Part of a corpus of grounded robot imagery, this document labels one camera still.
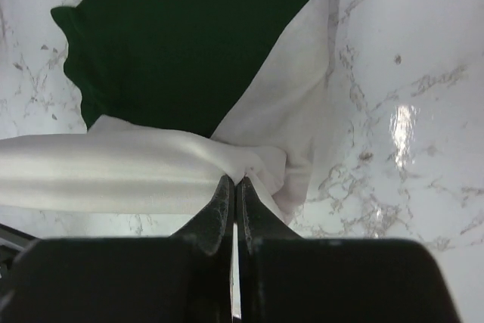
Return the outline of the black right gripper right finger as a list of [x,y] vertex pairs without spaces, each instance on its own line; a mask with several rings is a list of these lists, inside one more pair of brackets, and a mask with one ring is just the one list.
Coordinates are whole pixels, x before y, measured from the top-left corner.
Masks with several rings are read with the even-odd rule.
[[237,186],[244,322],[457,322],[442,273],[404,239],[303,238]]

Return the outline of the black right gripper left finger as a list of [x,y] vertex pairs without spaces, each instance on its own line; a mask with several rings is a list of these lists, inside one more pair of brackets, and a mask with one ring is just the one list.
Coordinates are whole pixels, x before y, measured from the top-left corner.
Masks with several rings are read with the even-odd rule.
[[31,243],[1,284],[3,322],[230,322],[233,183],[177,232]]

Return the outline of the cream green raglan t-shirt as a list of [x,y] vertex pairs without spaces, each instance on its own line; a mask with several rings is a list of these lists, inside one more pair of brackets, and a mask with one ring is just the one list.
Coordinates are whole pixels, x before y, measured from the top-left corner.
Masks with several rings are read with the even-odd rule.
[[306,200],[329,0],[82,0],[52,8],[84,134],[1,142],[1,203],[195,214],[251,179],[287,222]]

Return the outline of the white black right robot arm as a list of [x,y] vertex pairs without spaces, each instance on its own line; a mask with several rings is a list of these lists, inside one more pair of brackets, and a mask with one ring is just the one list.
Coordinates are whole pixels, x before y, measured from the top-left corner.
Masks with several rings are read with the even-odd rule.
[[403,239],[309,239],[252,178],[158,238],[37,239],[1,228],[3,322],[457,322],[436,261]]

